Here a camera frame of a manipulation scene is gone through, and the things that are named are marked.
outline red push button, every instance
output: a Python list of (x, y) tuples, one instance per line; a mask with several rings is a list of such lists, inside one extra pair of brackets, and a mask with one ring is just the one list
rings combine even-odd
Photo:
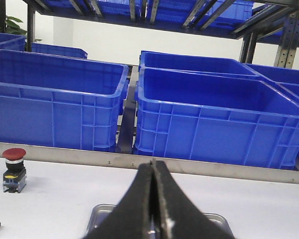
[(2, 157), (10, 160), (16, 161), (22, 159), (26, 154), (26, 151), (23, 148), (10, 148), (2, 153)]

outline perforated steel post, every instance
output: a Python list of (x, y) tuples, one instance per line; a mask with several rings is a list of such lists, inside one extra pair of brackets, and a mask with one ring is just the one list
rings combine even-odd
[(292, 68), (299, 43), (299, 11), (286, 17), (275, 66)]

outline metal rail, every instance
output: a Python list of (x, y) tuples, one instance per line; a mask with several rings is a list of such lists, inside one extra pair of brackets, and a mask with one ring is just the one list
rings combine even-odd
[(236, 33), (236, 38), (239, 39), (243, 37), (244, 35), (247, 35), (255, 30), (258, 30), (262, 27), (265, 27), (269, 25), (271, 22), (274, 22), (276, 20), (279, 20), (280, 18), (284, 17), (286, 14), (294, 13), (296, 10), (289, 7), (277, 7), (275, 6), (274, 11), (272, 9), (264, 9), (263, 11), (266, 11), (266, 14), (263, 14), (259, 20), (257, 20), (255, 23), (251, 23), (252, 18), (250, 18), (248, 21), (245, 22), (247, 26), (240, 26), (239, 28), (242, 28), (242, 30), (237, 31), (234, 30), (232, 33)]
[(210, 16), (210, 18), (200, 27), (199, 30), (203, 31), (205, 30), (210, 24), (212, 24), (216, 18), (218, 18), (227, 8), (230, 7), (231, 4), (233, 4), (235, 0), (226, 0), (223, 4), (217, 8), (216, 11)]
[(139, 78), (138, 66), (133, 66), (128, 96), (124, 108), (122, 126), (118, 138), (116, 152), (132, 154), (133, 150), (133, 136), (134, 136), (134, 122), (136, 101), (134, 100), (134, 93), (136, 88), (136, 81)]
[(299, 184), (299, 171), (22, 144), (0, 143), (0, 157), (12, 147), (24, 148), (25, 159), (32, 161), (137, 169), (141, 163), (155, 159), (164, 161), (172, 173)]
[(77, 0), (69, 0), (70, 3), (73, 5), (73, 7), (75, 8), (75, 10), (82, 16), (84, 16), (84, 10), (82, 8), (82, 6), (77, 2)]
[(130, 15), (131, 15), (131, 21), (136, 20), (135, 16), (135, 0), (130, 0)]
[(99, 4), (97, 2), (97, 0), (90, 0), (92, 7), (95, 10), (95, 13), (98, 17), (103, 17), (102, 12), (100, 10)]
[(150, 13), (150, 24), (154, 24), (157, 14), (159, 0), (153, 0), (153, 5), (151, 7), (151, 13)]
[(193, 20), (193, 18), (196, 16), (196, 14), (198, 13), (198, 11), (203, 7), (203, 5), (206, 3), (206, 0), (198, 0), (198, 2), (196, 3), (196, 5), (194, 6), (193, 10), (190, 12), (189, 16), (187, 17), (187, 19), (185, 20), (185, 22), (183, 23), (183, 28), (188, 27), (188, 25), (190, 24), (190, 22)]
[(46, 11), (52, 11), (42, 0), (35, 0), (41, 7), (43, 7)]

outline white table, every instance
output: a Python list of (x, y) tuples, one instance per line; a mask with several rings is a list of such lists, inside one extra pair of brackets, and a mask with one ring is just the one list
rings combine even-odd
[[(26, 161), (27, 185), (4, 193), (0, 158), (0, 239), (78, 239), (92, 209), (117, 204), (136, 170)], [(299, 185), (172, 174), (206, 213), (225, 217), (237, 239), (299, 239)]]

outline plastic storage bin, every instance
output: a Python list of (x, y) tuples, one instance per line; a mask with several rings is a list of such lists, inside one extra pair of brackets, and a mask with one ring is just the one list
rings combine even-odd
[(32, 52), (51, 54), (57, 56), (69, 56), (82, 59), (88, 58), (88, 53), (80, 48), (53, 46), (39, 43), (32, 43)]
[(275, 87), (299, 104), (299, 70), (251, 64), (248, 66), (277, 82)]
[(259, 74), (238, 61), (226, 58), (184, 56), (142, 51), (140, 68), (163, 68), (187, 72), (204, 72), (212, 75), (254, 79)]
[(128, 67), (0, 50), (0, 142), (111, 151)]
[(262, 81), (142, 68), (135, 153), (290, 168), (299, 106)]
[[(207, 13), (208, 16), (211, 16), (218, 7), (223, 4), (225, 0), (218, 0), (214, 6)], [(253, 13), (252, 1), (237, 0), (229, 8), (227, 8), (213, 23), (211, 26), (220, 27), (220, 28), (233, 28), (252, 16)]]
[[(98, 4), (103, 14), (131, 16), (130, 0), (98, 0)], [(135, 0), (135, 14), (141, 15), (141, 0)]]
[(24, 51), (25, 36), (0, 33), (0, 49)]
[[(155, 21), (183, 24), (194, 8), (196, 0), (160, 0)], [(153, 0), (148, 1), (147, 20), (150, 20)]]

